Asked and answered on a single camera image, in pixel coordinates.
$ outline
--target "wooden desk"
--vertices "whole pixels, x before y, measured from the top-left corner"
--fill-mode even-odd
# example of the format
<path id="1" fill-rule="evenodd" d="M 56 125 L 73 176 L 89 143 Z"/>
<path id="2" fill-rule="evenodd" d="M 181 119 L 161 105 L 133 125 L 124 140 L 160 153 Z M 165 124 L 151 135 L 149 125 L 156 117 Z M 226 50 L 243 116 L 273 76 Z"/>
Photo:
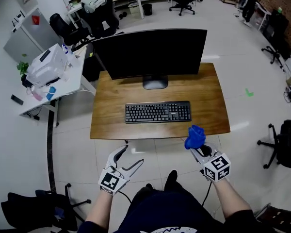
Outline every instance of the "wooden desk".
<path id="1" fill-rule="evenodd" d="M 100 73 L 94 101 L 91 139 L 153 139 L 187 137 L 191 124 L 206 135 L 230 132 L 225 102 L 212 63 L 201 63 L 197 75 L 171 75 L 165 89 L 145 90 L 142 78 L 112 80 Z M 126 124 L 125 104 L 188 100 L 192 122 Z"/>

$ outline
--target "computer monitor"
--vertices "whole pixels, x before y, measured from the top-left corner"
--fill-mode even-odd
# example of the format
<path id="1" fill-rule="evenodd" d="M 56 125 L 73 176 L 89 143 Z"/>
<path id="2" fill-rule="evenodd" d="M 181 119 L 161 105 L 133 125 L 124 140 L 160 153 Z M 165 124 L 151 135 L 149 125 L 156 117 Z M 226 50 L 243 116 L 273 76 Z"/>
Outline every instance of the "computer monitor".
<path id="1" fill-rule="evenodd" d="M 110 77 L 143 76 L 145 89 L 168 86 L 167 75 L 197 74 L 207 30 L 159 29 L 123 33 L 92 42 Z"/>

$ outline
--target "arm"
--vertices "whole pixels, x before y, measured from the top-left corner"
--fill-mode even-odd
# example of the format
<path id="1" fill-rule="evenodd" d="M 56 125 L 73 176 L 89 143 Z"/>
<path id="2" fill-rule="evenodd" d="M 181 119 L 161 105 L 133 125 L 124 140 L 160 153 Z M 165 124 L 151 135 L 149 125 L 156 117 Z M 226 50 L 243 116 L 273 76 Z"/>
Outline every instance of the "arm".
<path id="1" fill-rule="evenodd" d="M 249 204 L 234 190 L 226 179 L 214 182 L 213 184 L 221 202 L 225 218 L 238 211 L 251 210 Z"/>
<path id="2" fill-rule="evenodd" d="M 107 230 L 109 228 L 112 199 L 112 195 L 107 192 L 100 191 L 94 207 L 89 213 L 86 221 L 93 222 Z"/>

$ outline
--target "trash can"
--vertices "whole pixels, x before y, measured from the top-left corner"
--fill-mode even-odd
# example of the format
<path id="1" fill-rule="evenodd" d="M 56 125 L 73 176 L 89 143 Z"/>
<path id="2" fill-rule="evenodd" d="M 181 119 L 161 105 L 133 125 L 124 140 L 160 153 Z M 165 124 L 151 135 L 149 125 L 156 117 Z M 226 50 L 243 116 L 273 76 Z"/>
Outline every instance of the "trash can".
<path id="1" fill-rule="evenodd" d="M 152 4 L 146 3 L 146 4 L 142 5 L 142 7 L 144 9 L 146 16 L 152 15 Z"/>

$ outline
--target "monitor stand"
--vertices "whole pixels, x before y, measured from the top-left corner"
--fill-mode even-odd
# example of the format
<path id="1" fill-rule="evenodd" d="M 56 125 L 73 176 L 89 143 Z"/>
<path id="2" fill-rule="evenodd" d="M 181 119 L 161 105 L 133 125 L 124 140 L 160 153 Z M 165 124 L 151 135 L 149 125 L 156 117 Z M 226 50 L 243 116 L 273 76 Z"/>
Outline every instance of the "monitor stand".
<path id="1" fill-rule="evenodd" d="M 164 89 L 168 86 L 168 77 L 151 75 L 143 77 L 143 87 L 146 90 Z"/>

